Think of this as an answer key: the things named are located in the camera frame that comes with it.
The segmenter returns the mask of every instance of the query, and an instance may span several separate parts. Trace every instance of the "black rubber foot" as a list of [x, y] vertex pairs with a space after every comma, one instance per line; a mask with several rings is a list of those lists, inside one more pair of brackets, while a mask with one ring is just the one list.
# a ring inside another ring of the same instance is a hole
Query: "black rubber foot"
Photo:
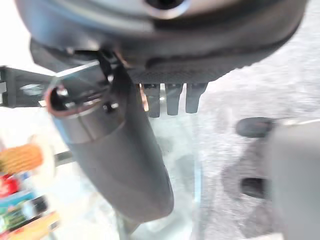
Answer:
[[241, 191], [243, 194], [257, 199], [267, 198], [267, 180], [263, 178], [244, 178], [241, 181]]
[[275, 120], [267, 117], [250, 117], [240, 120], [235, 131], [246, 138], [264, 138], [272, 130]]

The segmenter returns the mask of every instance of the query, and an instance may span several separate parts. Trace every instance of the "yellow corn cob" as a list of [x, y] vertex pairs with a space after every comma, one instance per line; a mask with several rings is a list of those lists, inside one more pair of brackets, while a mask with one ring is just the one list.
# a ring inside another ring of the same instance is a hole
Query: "yellow corn cob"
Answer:
[[11, 147], [0, 152], [0, 172], [7, 174], [30, 171], [42, 163], [41, 149], [33, 143]]

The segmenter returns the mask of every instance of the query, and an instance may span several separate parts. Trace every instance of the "gray plastic part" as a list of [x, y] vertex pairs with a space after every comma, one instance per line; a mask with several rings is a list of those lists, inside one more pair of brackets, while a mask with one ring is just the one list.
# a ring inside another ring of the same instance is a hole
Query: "gray plastic part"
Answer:
[[198, 112], [199, 100], [206, 91], [208, 83], [194, 83], [186, 85], [185, 112], [195, 114]]
[[281, 120], [267, 138], [272, 203], [286, 240], [319, 238], [320, 119]]
[[160, 117], [160, 84], [144, 84], [143, 92], [149, 107], [149, 117]]
[[166, 84], [165, 94], [166, 94], [166, 111], [168, 115], [175, 116], [178, 115], [179, 111], [179, 100], [182, 93], [184, 85], [183, 84]]

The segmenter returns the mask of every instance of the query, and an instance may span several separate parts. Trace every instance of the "screw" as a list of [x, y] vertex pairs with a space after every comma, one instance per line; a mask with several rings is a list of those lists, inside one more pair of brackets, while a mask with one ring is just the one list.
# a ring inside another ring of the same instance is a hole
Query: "screw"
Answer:
[[110, 75], [108, 75], [107, 79], [108, 79], [109, 83], [112, 83], [113, 80], [115, 79], [115, 76], [113, 76], [112, 74], [110, 74]]

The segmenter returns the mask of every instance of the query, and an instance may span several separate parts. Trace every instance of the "red package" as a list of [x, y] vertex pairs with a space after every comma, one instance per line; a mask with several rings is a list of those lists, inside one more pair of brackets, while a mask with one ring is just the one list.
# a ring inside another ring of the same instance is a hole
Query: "red package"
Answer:
[[14, 176], [10, 174], [0, 176], [0, 198], [8, 197], [18, 190], [19, 182]]

